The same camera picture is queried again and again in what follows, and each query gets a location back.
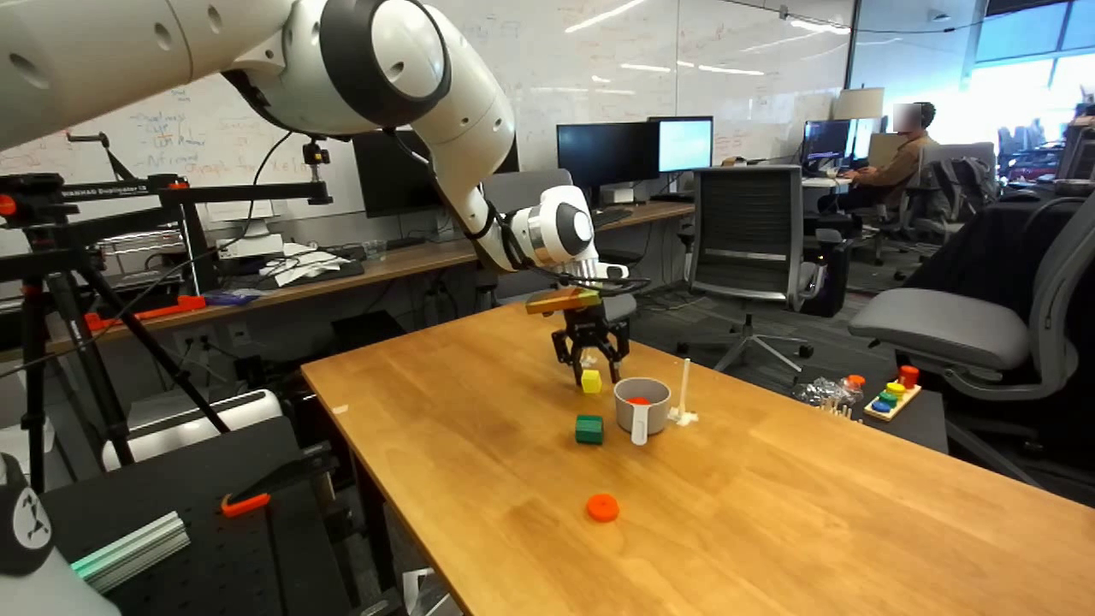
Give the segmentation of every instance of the table leg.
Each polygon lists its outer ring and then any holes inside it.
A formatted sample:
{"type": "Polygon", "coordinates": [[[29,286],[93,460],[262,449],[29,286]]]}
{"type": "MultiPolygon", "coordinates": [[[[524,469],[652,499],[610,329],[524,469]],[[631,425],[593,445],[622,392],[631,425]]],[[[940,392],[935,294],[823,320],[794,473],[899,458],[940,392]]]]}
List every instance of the table leg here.
{"type": "Polygon", "coordinates": [[[374,474],[361,466],[355,466],[355,488],[361,488],[361,499],[364,499],[364,508],[366,508],[366,540],[370,540],[370,552],[374,552],[374,563],[376,563],[376,580],[382,580],[382,591],[391,591],[397,589],[397,561],[393,561],[393,552],[391,552],[391,532],[386,532],[386,516],[383,516],[383,491],[382,484],[374,483],[374,474]]]}

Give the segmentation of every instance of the desk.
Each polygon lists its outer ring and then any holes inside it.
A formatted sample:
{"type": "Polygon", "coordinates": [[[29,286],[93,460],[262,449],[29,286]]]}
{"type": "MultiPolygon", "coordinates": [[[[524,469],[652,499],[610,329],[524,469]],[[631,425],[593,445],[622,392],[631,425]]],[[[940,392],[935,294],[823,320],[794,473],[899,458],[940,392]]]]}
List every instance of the desk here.
{"type": "MultiPolygon", "coordinates": [[[[646,205],[626,205],[626,207],[631,207],[626,220],[613,220],[601,233],[615,233],[615,230],[631,230],[631,225],[655,225],[655,221],[686,220],[695,212],[693,203],[646,203],[646,205]]],[[[262,309],[299,305],[299,302],[312,302],[312,298],[324,298],[324,294],[376,286],[376,282],[409,281],[409,278],[420,278],[420,273],[434,273],[434,270],[469,268],[469,264],[476,264],[476,249],[466,240],[402,246],[402,249],[391,249],[382,264],[370,264],[364,273],[353,273],[353,278],[282,286],[282,289],[262,294],[257,302],[251,302],[245,309],[207,309],[207,311],[170,315],[170,319],[158,319],[158,320],[145,320],[145,325],[152,333],[185,329],[185,325],[198,325],[198,320],[238,319],[238,315],[262,311],[262,309]]],[[[131,333],[126,329],[104,333],[99,343],[117,337],[117,336],[131,336],[131,333]]]]}
{"type": "Polygon", "coordinates": [[[851,184],[848,177],[801,177],[804,192],[838,192],[838,187],[848,187],[848,184],[851,184]]]}
{"type": "MultiPolygon", "coordinates": [[[[693,366],[697,425],[577,445],[583,398],[521,305],[306,366],[464,604],[490,612],[1091,612],[1095,514],[693,366]],[[583,514],[619,496],[615,522],[583,514]]],[[[622,372],[679,385],[632,344],[622,372]]]]}
{"type": "Polygon", "coordinates": [[[60,552],[76,561],[177,508],[193,544],[109,591],[126,616],[170,612],[351,612],[351,596],[312,484],[286,484],[266,514],[222,520],[220,496],[299,458],[289,420],[177,449],[60,491],[45,491],[60,552]]]}

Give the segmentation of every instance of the office chair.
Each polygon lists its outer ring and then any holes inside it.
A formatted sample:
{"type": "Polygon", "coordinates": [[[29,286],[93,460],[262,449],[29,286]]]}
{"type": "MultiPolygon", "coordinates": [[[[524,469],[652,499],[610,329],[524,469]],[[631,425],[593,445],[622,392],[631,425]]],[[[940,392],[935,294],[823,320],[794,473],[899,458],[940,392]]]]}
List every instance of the office chair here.
{"type": "Polygon", "coordinates": [[[1066,333],[1080,281],[1095,260],[1095,197],[1057,233],[1035,273],[1026,320],[979,298],[895,286],[875,294],[851,333],[886,343],[976,400],[1045,400],[1080,369],[1080,347],[1066,333]]]}
{"type": "Polygon", "coordinates": [[[855,207],[851,220],[823,220],[818,230],[838,230],[847,237],[847,246],[851,254],[869,254],[873,264],[886,264],[886,237],[895,240],[918,240],[918,220],[926,220],[929,207],[939,207],[940,187],[932,169],[935,148],[921,157],[914,177],[891,192],[891,197],[875,203],[873,207],[855,207]]]}
{"type": "MultiPolygon", "coordinates": [[[[693,289],[744,302],[773,302],[801,311],[804,298],[818,294],[823,268],[804,260],[804,205],[801,166],[711,166],[697,169],[695,254],[693,289]]],[[[715,369],[733,366],[756,344],[784,369],[801,376],[810,347],[794,337],[765,337],[753,315],[733,337],[719,344],[715,369]]]]}
{"type": "Polygon", "coordinates": [[[911,237],[935,237],[935,240],[951,240],[963,221],[963,197],[951,177],[951,161],[944,157],[944,151],[935,151],[926,165],[926,175],[918,184],[906,187],[911,203],[906,203],[906,230],[911,237]]]}
{"type": "Polygon", "coordinates": [[[951,169],[956,169],[963,205],[967,205],[958,215],[971,220],[971,215],[987,212],[994,205],[994,197],[989,197],[989,187],[987,187],[979,166],[967,157],[956,157],[951,169]]]}

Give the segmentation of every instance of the man sitting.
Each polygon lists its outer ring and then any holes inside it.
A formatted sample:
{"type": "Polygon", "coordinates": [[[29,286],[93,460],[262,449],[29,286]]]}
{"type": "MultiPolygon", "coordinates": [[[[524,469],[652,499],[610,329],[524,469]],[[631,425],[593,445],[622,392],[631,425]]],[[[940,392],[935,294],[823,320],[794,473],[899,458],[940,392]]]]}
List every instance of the man sitting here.
{"type": "Polygon", "coordinates": [[[905,140],[895,151],[895,161],[886,166],[848,169],[847,175],[851,182],[848,192],[823,197],[818,203],[823,215],[875,207],[891,195],[905,192],[918,175],[926,151],[935,148],[935,140],[929,135],[932,120],[935,120],[932,103],[905,107],[905,115],[896,126],[905,140]]]}

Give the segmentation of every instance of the wooden table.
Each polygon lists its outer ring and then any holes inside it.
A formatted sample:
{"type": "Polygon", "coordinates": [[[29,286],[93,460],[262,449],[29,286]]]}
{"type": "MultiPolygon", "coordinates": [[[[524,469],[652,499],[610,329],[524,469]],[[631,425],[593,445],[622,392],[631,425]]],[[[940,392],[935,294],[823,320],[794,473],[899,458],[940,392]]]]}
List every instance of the wooden table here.
{"type": "MultiPolygon", "coordinates": [[[[1095,612],[1088,505],[703,366],[697,425],[632,449],[557,325],[510,305],[306,366],[469,612],[1095,612]]],[[[622,372],[679,388],[681,358],[622,372]]]]}

